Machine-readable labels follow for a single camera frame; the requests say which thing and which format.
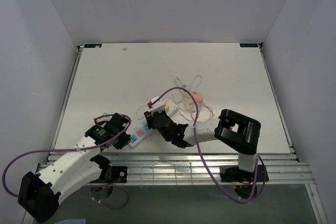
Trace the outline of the yellow charger plug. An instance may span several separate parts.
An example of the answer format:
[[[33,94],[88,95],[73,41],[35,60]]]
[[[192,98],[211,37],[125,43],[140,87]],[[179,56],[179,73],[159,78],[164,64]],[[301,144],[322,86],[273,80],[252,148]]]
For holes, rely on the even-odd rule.
[[[170,104],[168,102],[165,102],[165,111],[168,111],[170,109]]]

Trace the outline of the white colourful power strip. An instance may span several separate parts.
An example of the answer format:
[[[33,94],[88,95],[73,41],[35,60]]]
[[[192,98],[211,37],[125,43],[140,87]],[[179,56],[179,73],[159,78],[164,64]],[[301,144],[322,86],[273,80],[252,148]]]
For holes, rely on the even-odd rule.
[[[170,104],[170,109],[166,111],[166,114],[168,116],[172,116],[178,110],[178,108],[171,99],[167,99],[166,102]],[[135,121],[132,130],[129,133],[131,135],[129,142],[130,147],[135,148],[146,138],[148,138],[153,132],[153,129],[149,129],[145,118]]]

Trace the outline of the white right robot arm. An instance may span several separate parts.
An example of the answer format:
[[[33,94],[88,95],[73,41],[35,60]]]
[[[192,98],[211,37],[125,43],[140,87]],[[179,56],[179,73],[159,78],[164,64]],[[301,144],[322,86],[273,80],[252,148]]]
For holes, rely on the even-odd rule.
[[[256,175],[255,159],[261,123],[255,119],[224,109],[217,120],[191,124],[177,124],[166,112],[144,113],[150,129],[178,148],[195,146],[196,143],[219,140],[238,152],[237,174],[242,180]]]

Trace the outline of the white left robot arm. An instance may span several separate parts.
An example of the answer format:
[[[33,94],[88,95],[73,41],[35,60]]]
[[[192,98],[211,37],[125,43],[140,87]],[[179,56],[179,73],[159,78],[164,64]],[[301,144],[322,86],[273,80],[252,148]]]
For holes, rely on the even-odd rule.
[[[101,152],[110,146],[125,147],[130,141],[126,133],[131,119],[115,113],[109,120],[97,122],[88,129],[73,149],[37,173],[24,175],[18,203],[38,222],[44,223],[60,204],[88,183],[114,183],[122,172]]]

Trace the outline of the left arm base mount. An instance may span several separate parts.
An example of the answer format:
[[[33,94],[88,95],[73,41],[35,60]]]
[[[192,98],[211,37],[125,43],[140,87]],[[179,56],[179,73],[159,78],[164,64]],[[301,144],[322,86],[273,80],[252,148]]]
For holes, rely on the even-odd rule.
[[[115,184],[115,183],[126,183],[128,176],[127,166],[110,166],[105,175],[104,182]]]

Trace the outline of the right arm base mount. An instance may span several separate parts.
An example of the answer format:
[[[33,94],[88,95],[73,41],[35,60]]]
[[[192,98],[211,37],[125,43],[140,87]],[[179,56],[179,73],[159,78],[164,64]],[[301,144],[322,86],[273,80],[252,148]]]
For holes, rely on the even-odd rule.
[[[219,173],[221,182],[237,182],[242,184],[251,184],[254,181],[254,172],[240,170],[238,166],[220,166]],[[268,182],[269,176],[262,165],[258,165],[256,182]]]

